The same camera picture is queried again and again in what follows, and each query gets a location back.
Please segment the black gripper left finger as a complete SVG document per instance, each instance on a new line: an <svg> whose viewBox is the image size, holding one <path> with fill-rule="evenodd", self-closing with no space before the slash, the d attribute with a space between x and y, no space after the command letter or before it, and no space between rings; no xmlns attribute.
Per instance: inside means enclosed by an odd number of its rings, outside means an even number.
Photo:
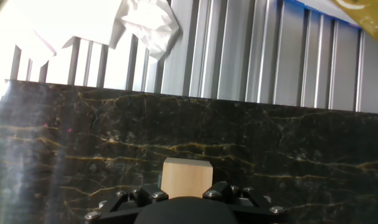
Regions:
<svg viewBox="0 0 378 224"><path fill-rule="evenodd" d="M146 206L168 199L169 195L153 184L145 184L131 192L118 191L116 197L108 199L98 210L87 213L83 223L134 223Z"/></svg>

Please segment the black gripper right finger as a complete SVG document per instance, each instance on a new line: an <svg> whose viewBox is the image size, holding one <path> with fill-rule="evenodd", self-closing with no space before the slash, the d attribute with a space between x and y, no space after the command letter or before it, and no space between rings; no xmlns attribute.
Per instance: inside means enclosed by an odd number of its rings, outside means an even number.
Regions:
<svg viewBox="0 0 378 224"><path fill-rule="evenodd" d="M256 193L252 187L218 182L202 198L222 202L239 223L285 223L285 208L272 204L269 196Z"/></svg>

